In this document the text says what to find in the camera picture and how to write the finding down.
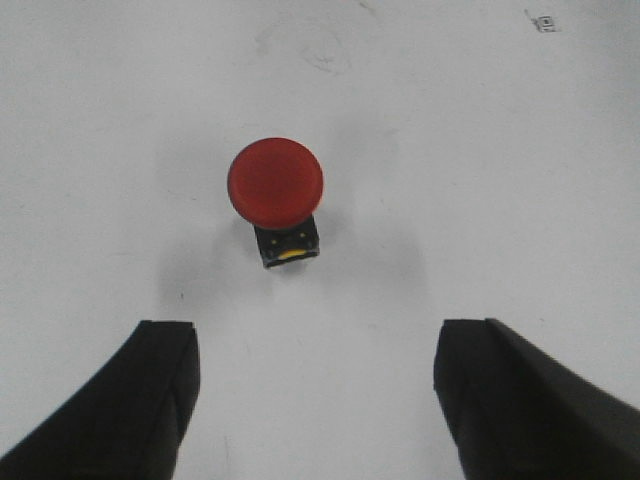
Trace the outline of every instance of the small sticker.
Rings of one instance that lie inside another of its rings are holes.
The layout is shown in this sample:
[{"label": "small sticker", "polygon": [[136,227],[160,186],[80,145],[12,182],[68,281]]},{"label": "small sticker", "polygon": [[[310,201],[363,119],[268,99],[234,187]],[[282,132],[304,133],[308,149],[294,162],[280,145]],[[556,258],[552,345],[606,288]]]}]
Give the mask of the small sticker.
[{"label": "small sticker", "polygon": [[541,17],[532,17],[529,14],[529,10],[525,10],[524,13],[527,15],[527,18],[531,20],[531,23],[535,25],[540,33],[551,33],[551,32],[559,32],[560,29],[556,25],[555,20],[551,15],[543,15]]}]

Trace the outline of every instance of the white surface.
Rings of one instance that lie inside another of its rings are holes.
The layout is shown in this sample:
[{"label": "white surface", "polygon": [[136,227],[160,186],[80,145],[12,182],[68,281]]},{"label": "white surface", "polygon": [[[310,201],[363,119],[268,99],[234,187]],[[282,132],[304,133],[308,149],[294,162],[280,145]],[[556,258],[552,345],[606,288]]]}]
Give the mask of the white surface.
[{"label": "white surface", "polygon": [[[0,450],[142,318],[198,328],[177,480],[461,479],[444,318],[498,317],[640,407],[639,15],[2,2]],[[321,256],[274,271],[225,187],[267,136],[326,178]]]}]

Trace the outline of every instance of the red button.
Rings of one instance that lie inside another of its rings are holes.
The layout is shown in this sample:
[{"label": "red button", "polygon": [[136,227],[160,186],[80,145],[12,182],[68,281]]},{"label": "red button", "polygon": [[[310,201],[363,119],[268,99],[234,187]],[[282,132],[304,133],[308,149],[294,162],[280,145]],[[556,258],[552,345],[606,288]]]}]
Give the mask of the red button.
[{"label": "red button", "polygon": [[229,198],[238,213],[268,230],[305,221],[322,197],[322,169],[304,146],[265,138],[242,150],[229,169]]}]

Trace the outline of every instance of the black button base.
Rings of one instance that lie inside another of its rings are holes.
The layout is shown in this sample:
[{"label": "black button base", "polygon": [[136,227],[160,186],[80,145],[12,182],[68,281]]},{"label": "black button base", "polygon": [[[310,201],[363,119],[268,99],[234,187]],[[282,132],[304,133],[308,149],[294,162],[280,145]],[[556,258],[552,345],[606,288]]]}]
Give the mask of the black button base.
[{"label": "black button base", "polygon": [[317,257],[320,253],[318,231],[313,215],[288,230],[265,230],[253,226],[265,268]]}]

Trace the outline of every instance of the scuff mark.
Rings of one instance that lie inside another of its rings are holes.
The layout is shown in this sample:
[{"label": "scuff mark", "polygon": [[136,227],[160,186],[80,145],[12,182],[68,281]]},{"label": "scuff mark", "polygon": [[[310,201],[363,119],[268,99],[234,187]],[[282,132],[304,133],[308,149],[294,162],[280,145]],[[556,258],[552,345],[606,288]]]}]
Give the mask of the scuff mark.
[{"label": "scuff mark", "polygon": [[369,12],[374,17],[378,18],[378,16],[376,15],[376,9],[373,8],[371,5],[369,5],[367,2],[365,2],[364,0],[359,0],[358,5],[364,8],[367,12]]},{"label": "scuff mark", "polygon": [[231,447],[229,447],[229,437],[227,435],[224,436],[224,453],[225,465],[227,466],[227,473],[229,473],[231,464]]}]

